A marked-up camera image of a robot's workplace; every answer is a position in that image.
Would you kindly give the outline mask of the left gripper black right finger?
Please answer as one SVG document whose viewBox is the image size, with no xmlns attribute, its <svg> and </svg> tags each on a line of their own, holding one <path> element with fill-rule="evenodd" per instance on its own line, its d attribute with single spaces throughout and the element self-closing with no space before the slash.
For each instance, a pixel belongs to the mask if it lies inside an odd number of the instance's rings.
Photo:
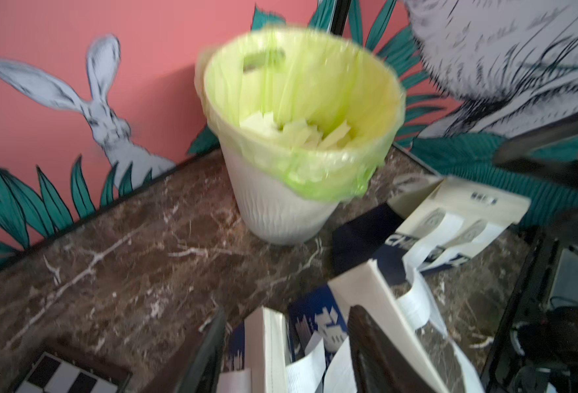
<svg viewBox="0 0 578 393">
<path fill-rule="evenodd" d="M 347 323 L 357 391 L 431 393 L 363 306 L 352 306 Z"/>
</svg>

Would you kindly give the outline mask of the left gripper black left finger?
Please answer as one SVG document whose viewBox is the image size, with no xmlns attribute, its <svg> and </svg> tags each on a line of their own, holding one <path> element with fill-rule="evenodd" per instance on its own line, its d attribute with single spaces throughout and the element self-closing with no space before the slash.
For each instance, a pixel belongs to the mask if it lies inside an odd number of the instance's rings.
<svg viewBox="0 0 578 393">
<path fill-rule="evenodd" d="M 216 392 L 222 369 L 226 314 L 218 308 L 201 330 L 187 336 L 142 392 Z"/>
</svg>

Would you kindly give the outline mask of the navy white paper bag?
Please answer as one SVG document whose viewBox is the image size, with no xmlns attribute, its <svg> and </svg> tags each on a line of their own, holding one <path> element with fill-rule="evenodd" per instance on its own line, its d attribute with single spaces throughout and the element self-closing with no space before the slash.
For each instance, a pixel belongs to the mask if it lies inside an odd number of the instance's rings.
<svg viewBox="0 0 578 393">
<path fill-rule="evenodd" d="M 321 392 L 359 392 L 351 359 L 347 323 L 352 306 L 363 306 L 397 350 L 433 392 L 447 392 L 441 375 L 417 337 L 417 330 L 431 324 L 444 337 L 459 365 L 464 392 L 484 390 L 477 370 L 449 336 L 433 295 L 418 270 L 412 287 L 395 298 L 375 260 L 370 260 L 329 281 L 287 307 L 288 317 L 305 351 L 315 333 L 324 340 L 326 371 Z"/>
<path fill-rule="evenodd" d="M 321 392 L 324 340 L 313 334 L 305 356 L 295 360 L 285 315 L 261 307 L 233 330 L 224 367 L 218 392 Z"/>
<path fill-rule="evenodd" d="M 528 212 L 528 197 L 457 177 L 404 175 L 400 194 L 333 232 L 333 271 L 375 260 L 390 285 L 468 263 Z"/>
</svg>

